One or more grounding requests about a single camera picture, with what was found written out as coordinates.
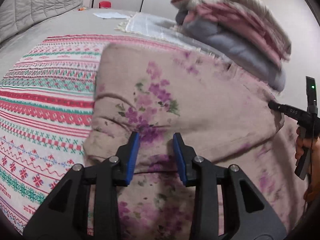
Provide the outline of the floral quilted padded jacket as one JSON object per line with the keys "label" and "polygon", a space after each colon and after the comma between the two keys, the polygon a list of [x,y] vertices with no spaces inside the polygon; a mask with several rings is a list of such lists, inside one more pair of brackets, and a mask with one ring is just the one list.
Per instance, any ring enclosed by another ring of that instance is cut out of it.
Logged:
{"label": "floral quilted padded jacket", "polygon": [[292,230],[308,184],[294,173],[296,122],[269,109],[273,98],[268,85],[216,57],[106,46],[83,147],[94,165],[140,135],[133,180],[118,191],[123,239],[189,237],[195,190],[178,177],[175,133],[209,161],[239,165]]}

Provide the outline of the grey folded blanket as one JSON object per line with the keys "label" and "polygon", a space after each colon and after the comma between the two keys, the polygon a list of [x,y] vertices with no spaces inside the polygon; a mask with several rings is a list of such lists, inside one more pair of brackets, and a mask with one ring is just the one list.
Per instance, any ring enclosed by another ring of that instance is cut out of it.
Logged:
{"label": "grey folded blanket", "polygon": [[176,23],[182,27],[186,35],[225,54],[230,60],[267,83],[272,89],[279,92],[284,90],[285,72],[254,44],[222,25],[199,16],[185,23],[187,13],[187,10],[180,9],[175,17]]}

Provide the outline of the pink folded quilt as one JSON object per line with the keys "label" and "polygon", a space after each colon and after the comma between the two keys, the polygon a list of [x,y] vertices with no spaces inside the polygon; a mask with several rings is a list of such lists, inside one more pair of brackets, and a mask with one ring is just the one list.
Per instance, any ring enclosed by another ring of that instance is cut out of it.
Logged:
{"label": "pink folded quilt", "polygon": [[190,23],[197,17],[219,23],[249,40],[278,68],[281,68],[282,60],[288,59],[290,43],[267,20],[242,5],[226,1],[202,2],[188,10],[184,22]]}

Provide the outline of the patterned pink green blanket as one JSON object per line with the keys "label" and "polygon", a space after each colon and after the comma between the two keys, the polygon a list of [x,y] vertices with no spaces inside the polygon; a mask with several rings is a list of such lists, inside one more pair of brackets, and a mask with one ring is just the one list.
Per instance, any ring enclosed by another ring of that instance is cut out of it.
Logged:
{"label": "patterned pink green blanket", "polygon": [[109,43],[181,50],[131,36],[51,36],[1,79],[1,211],[18,233],[65,173],[84,162],[95,76]]}

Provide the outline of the grey bed sheet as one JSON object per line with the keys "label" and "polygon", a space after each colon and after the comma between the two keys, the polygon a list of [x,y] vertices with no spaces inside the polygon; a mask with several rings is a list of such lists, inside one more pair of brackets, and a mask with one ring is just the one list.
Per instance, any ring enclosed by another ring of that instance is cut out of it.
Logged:
{"label": "grey bed sheet", "polygon": [[91,8],[83,11],[71,10],[33,25],[10,39],[1,43],[1,77],[27,52],[47,37],[64,35],[125,35],[116,30],[123,20],[117,18],[104,19],[96,13],[117,12],[122,15],[134,16],[135,12],[114,9]]}

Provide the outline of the white paper sheet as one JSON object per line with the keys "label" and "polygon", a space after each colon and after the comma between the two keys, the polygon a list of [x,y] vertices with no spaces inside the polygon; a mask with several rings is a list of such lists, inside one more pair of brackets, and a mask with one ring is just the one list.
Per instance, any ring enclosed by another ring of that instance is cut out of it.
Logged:
{"label": "white paper sheet", "polygon": [[126,19],[130,18],[128,15],[120,14],[118,12],[95,12],[93,14],[94,16],[97,16],[102,19]]}

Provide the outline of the red container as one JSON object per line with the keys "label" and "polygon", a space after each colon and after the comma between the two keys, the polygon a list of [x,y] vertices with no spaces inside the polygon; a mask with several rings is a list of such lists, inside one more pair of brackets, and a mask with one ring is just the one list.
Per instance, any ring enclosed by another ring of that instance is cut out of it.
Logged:
{"label": "red container", "polygon": [[103,9],[109,9],[112,8],[112,3],[110,1],[101,1],[99,2],[99,8],[103,8]]}

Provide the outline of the grey quilted headboard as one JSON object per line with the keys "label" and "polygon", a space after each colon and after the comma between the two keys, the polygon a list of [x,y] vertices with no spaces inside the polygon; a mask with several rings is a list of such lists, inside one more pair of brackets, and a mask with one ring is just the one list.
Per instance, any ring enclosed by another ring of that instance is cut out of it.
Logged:
{"label": "grey quilted headboard", "polygon": [[83,0],[1,0],[1,42],[82,3]]}

